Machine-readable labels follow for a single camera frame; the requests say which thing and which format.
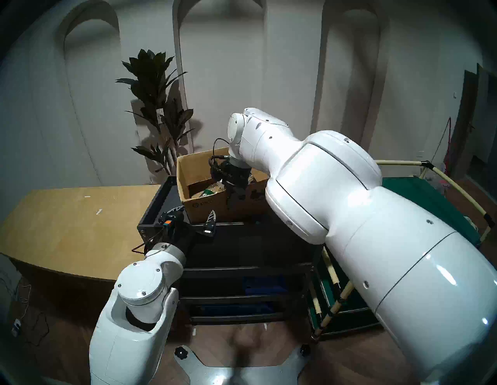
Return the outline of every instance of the open cardboard box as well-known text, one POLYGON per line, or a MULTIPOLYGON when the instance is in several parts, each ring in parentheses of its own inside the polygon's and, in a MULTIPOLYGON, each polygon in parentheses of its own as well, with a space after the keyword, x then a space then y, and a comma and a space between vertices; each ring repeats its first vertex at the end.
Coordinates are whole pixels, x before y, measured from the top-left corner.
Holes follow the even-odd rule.
MULTIPOLYGON (((214 153, 228 155, 228 147, 216 149, 214 153)), ((254 168, 252 175, 256 182, 247 186, 244 200, 239 200, 238 195, 233 195, 231 199, 236 201, 230 203, 230 208, 226 204, 226 191, 201 198, 191 198, 195 193, 215 183, 211 178, 208 163, 211 155, 212 151, 203 151, 180 156, 177 160, 176 178, 179 198, 185 206, 190 223, 204 223, 212 210, 216 212, 218 222, 241 221, 252 215, 265 213, 269 206, 264 190, 269 177, 254 168)))

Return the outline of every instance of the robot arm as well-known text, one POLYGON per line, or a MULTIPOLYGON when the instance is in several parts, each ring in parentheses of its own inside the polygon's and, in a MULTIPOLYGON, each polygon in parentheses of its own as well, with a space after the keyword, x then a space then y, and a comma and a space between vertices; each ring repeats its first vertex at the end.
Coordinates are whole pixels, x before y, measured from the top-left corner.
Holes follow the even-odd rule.
POLYGON ((179 299, 171 285, 183 274, 185 261, 179 248, 161 242, 119 274, 91 338, 93 385, 152 379, 179 299))
POLYGON ((340 133, 299 141, 247 108, 231 116, 228 137, 236 162, 270 175, 271 208, 302 239, 326 243, 421 379, 485 377, 496 362, 480 347, 496 333, 497 272, 473 245, 381 187, 375 161, 340 133))

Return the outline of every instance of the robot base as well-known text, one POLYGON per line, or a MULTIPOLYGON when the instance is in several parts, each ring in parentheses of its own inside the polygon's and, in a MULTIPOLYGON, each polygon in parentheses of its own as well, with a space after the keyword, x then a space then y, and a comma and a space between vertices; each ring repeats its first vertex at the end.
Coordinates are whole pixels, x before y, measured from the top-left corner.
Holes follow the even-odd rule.
POLYGON ((309 361, 308 345, 295 348, 285 362, 278 366, 248 368, 216 368, 205 366, 188 346, 178 346, 174 359, 190 377, 190 384, 198 385, 297 385, 297 378, 309 361))

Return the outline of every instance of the cable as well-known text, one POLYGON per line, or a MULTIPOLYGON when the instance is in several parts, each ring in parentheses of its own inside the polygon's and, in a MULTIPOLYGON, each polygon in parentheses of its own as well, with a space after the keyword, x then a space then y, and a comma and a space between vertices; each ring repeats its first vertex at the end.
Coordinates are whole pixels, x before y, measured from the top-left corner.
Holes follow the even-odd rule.
POLYGON ((34 325, 31 328, 31 331, 33 331, 34 328, 36 327, 36 324, 38 323, 38 320, 40 319, 40 315, 41 314, 43 314, 44 317, 45 317, 45 324, 47 325, 47 331, 40 337, 40 339, 38 340, 38 342, 36 344, 33 343, 33 342, 31 342, 31 341, 29 341, 27 338, 25 340, 26 343, 28 343, 30 345, 33 345, 33 346, 36 346, 36 347, 40 346, 40 343, 43 340, 43 338, 45 338, 48 335, 48 333, 50 333, 50 326, 48 325, 47 315, 46 315, 46 313, 44 311, 41 311, 41 312, 38 313, 38 316, 36 317, 36 321, 34 322, 34 325))
POLYGON ((228 142, 226 139, 223 139, 223 138, 217 138, 215 141, 214 141, 214 144, 212 145, 212 156, 214 156, 214 147, 216 146, 216 142, 217 141, 224 141, 226 142, 229 146, 231 145, 230 142, 228 142))
POLYGON ((435 159, 435 155, 438 152, 438 149, 440 148, 440 145, 442 144, 443 137, 445 136, 445 133, 447 132, 447 127, 449 128, 449 143, 447 145, 447 153, 449 152, 450 148, 450 134, 451 134, 451 128, 452 128, 452 118, 449 116, 449 119, 447 120, 447 124, 445 125, 445 130, 443 130, 442 137, 440 138, 440 141, 438 142, 438 146, 436 147, 435 153, 433 154, 433 157, 431 158, 431 163, 433 163, 433 160, 435 159))
POLYGON ((136 251, 136 249, 138 249, 138 248, 140 248, 140 247, 142 247, 142 246, 147 245, 147 244, 148 244, 148 243, 149 243, 152 239, 154 239, 157 235, 162 234, 162 232, 163 232, 163 231, 164 231, 164 228, 162 228, 162 229, 161 229, 158 233, 154 234, 151 238, 149 238, 148 240, 146 240, 146 241, 145 241, 145 242, 143 242, 142 244, 140 244, 140 245, 138 245, 138 246, 136 246, 136 247, 133 247, 133 248, 131 249, 131 251, 132 251, 132 252, 134 252, 134 253, 137 253, 137 254, 143 254, 143 255, 145 255, 145 253, 144 253, 144 252, 141 252, 141 251, 136 251))
POLYGON ((22 304, 26 304, 26 309, 24 309, 24 314, 22 315, 21 319, 24 318, 24 316, 26 315, 26 312, 28 311, 28 307, 29 307, 29 296, 31 295, 31 285, 25 285, 23 287, 24 288, 29 287, 29 292, 28 292, 28 298, 26 299, 26 302, 20 301, 22 304))

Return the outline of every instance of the wooden tabletop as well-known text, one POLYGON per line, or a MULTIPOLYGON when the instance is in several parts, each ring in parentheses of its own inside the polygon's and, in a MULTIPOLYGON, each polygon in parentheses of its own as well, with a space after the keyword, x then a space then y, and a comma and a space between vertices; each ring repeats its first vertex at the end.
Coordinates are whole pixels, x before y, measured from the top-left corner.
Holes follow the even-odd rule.
POLYGON ((136 226, 158 185, 31 191, 0 227, 0 252, 45 269, 117 279, 140 260, 136 226))

